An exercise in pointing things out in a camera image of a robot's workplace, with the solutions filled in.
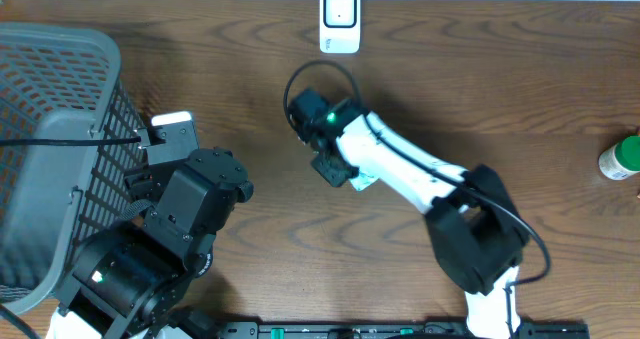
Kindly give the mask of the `mint green wipes packet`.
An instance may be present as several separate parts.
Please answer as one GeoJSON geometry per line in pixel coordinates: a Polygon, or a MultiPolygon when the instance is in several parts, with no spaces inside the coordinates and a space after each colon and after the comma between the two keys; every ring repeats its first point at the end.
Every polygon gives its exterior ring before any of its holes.
{"type": "Polygon", "coordinates": [[[378,176],[358,170],[358,173],[349,179],[350,184],[356,191],[363,191],[373,185],[379,179],[378,176]]]}

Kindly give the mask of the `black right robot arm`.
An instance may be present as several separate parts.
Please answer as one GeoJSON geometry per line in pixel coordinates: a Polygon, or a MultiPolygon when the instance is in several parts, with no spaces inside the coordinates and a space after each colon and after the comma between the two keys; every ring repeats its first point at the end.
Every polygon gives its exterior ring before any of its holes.
{"type": "Polygon", "coordinates": [[[307,89],[286,99],[284,111],[331,186],[362,191],[381,181],[418,210],[436,262],[465,293],[471,335],[516,336],[515,282],[530,236],[495,171],[423,151],[354,99],[333,105],[307,89]]]}

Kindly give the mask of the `green lid jar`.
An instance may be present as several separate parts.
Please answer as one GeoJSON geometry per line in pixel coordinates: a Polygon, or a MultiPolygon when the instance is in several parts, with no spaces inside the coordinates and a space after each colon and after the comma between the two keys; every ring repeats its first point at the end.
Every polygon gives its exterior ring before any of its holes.
{"type": "Polygon", "coordinates": [[[600,172],[620,181],[639,173],[639,137],[629,136],[605,150],[598,158],[600,172]]]}

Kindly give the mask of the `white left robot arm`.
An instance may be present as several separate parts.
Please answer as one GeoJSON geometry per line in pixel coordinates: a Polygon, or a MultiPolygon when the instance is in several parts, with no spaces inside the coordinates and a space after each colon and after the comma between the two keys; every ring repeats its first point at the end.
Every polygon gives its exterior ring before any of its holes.
{"type": "Polygon", "coordinates": [[[213,262],[213,243],[254,191],[225,149],[202,149],[191,120],[140,128],[146,164],[126,172],[133,201],[83,241],[56,292],[50,338],[157,338],[213,262]]]}

